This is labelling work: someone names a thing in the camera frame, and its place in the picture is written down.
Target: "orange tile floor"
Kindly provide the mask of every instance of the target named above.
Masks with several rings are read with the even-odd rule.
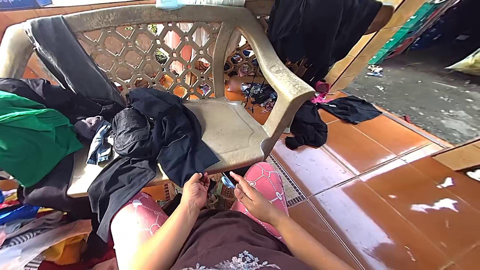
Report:
[[[430,157],[450,144],[388,112],[358,125],[319,114],[324,146],[292,151],[283,135],[272,151],[303,193],[293,219],[355,269],[480,269],[480,183]]]

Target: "concrete ground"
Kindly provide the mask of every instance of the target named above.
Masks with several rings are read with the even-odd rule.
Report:
[[[480,136],[480,76],[444,69],[469,52],[455,46],[411,50],[385,60],[383,77],[365,68],[345,91],[364,98],[451,144]]]

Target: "green shirt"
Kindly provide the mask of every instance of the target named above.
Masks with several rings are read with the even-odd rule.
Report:
[[[32,186],[83,146],[69,120],[54,109],[0,91],[0,168]]]

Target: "yellow clothing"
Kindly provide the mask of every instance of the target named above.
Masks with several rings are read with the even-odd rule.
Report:
[[[57,243],[44,252],[45,260],[53,261],[58,265],[66,265],[80,262],[80,254],[85,246],[85,236],[88,234],[77,235],[72,238]]]

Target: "pink patterned pants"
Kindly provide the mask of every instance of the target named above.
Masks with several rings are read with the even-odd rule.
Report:
[[[245,174],[245,180],[275,207],[288,214],[282,180],[270,164],[258,162],[252,165]],[[231,210],[244,213],[262,225],[271,235],[283,241],[277,230],[253,217],[241,202],[236,201]],[[135,195],[118,211],[110,229],[120,269],[121,266],[129,265],[140,244],[154,235],[167,218],[162,208],[143,192]]]

